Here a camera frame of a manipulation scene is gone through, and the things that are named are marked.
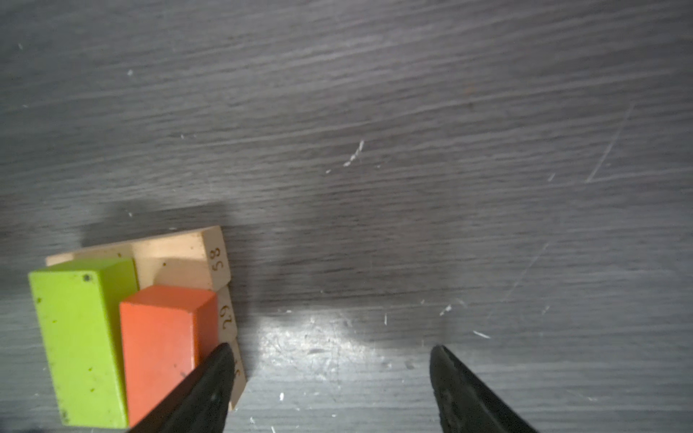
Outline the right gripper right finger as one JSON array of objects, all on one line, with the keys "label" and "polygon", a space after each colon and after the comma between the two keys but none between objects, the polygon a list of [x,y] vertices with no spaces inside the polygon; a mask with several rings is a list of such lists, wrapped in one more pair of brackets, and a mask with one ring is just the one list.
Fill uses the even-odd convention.
[{"label": "right gripper right finger", "polygon": [[430,376],[443,432],[537,432],[443,345],[431,350]]}]

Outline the natural wood block 29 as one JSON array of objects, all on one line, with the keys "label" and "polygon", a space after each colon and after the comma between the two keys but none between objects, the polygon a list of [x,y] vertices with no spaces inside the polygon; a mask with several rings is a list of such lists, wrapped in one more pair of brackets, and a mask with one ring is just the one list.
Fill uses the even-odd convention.
[{"label": "natural wood block 29", "polygon": [[218,336],[220,343],[233,343],[237,338],[236,314],[231,301],[230,289],[222,287],[218,295]]}]

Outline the lime green wood block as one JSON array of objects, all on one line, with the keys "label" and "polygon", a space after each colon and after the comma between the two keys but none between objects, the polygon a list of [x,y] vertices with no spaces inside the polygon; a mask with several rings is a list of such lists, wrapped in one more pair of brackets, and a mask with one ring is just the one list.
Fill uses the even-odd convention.
[{"label": "lime green wood block", "polygon": [[133,261],[78,259],[28,279],[61,422],[127,428],[119,305],[139,289]]}]

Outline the natural wood block 31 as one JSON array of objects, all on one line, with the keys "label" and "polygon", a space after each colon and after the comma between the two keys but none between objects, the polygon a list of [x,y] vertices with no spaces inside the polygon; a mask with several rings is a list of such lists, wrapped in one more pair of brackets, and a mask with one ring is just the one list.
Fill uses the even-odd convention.
[{"label": "natural wood block 31", "polygon": [[245,366],[241,357],[240,346],[238,339],[235,339],[231,344],[235,364],[234,364],[234,384],[230,395],[229,411],[236,411],[238,402],[247,386],[247,375],[245,374]]}]

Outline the natural wood block 58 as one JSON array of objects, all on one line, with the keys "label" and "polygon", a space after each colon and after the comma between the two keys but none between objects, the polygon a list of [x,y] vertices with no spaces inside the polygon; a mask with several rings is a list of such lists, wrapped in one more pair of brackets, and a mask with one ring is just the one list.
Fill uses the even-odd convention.
[{"label": "natural wood block 58", "polygon": [[219,226],[152,236],[54,254],[48,266],[79,259],[131,258],[139,286],[169,285],[220,290],[231,282],[226,243]]}]

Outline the orange wood block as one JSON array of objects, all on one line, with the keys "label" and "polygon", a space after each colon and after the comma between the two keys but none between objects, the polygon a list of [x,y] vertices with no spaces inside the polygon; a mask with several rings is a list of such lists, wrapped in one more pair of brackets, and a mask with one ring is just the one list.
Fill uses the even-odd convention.
[{"label": "orange wood block", "polygon": [[120,303],[129,423],[148,415],[218,346],[218,296],[155,285]]}]

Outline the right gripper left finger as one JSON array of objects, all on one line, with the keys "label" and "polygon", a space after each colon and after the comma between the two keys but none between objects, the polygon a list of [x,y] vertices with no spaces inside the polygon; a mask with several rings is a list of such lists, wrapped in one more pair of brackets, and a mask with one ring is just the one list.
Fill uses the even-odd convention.
[{"label": "right gripper left finger", "polygon": [[230,344],[220,344],[129,432],[223,432],[235,362]]}]

